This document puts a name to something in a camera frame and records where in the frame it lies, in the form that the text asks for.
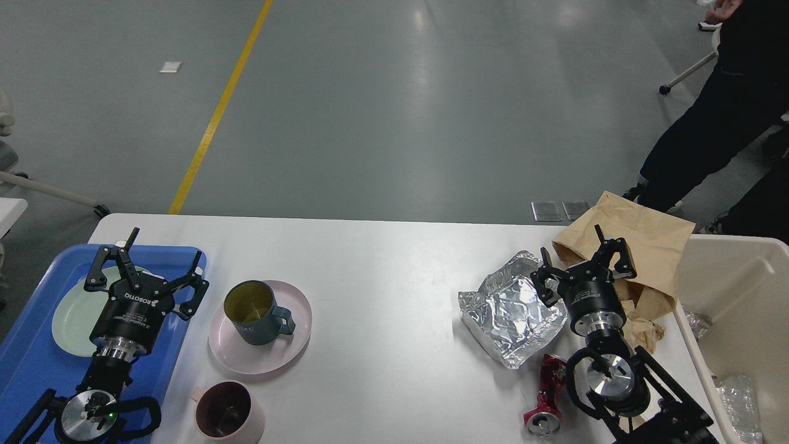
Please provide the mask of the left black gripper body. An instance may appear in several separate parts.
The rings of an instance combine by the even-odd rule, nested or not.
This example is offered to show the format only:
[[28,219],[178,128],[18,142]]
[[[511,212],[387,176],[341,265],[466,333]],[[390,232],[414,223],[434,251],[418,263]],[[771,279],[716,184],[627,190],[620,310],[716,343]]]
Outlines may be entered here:
[[119,280],[110,285],[108,300],[90,332],[99,356],[140,357],[153,351],[166,315],[175,307],[168,281],[160,276],[140,276],[140,292]]

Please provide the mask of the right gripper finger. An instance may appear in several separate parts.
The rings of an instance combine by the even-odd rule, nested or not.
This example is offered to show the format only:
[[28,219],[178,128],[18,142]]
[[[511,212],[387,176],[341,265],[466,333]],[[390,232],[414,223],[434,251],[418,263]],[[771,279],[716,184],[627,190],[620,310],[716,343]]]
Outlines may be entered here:
[[613,282],[637,277],[631,250],[624,238],[606,238],[599,224],[594,226],[600,245],[586,268],[588,281]]
[[[546,307],[553,307],[563,296],[558,292],[560,284],[570,282],[570,273],[566,270],[558,269],[550,261],[549,251],[546,247],[540,249],[542,265],[531,273],[531,281],[536,291],[536,296]],[[556,289],[549,287],[547,281],[553,280]]]

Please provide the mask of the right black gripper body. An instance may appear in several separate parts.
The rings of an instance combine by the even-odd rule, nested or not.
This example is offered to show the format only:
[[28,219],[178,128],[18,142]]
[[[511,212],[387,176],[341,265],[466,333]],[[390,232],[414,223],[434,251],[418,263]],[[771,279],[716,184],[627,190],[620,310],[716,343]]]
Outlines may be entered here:
[[586,337],[594,331],[622,331],[626,315],[615,292],[613,273],[603,265],[577,264],[567,270],[560,295],[570,315],[570,329]]

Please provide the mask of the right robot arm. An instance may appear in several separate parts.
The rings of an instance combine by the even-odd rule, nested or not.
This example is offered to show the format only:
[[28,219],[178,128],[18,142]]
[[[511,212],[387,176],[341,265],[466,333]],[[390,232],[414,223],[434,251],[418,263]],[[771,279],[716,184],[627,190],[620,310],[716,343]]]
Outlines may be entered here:
[[546,307],[562,302],[570,329],[584,339],[566,364],[566,388],[579,410],[601,421],[616,443],[715,443],[713,419],[642,346],[624,337],[628,318],[615,280],[637,275],[628,243],[606,238],[592,258],[558,269],[541,248],[530,275]]

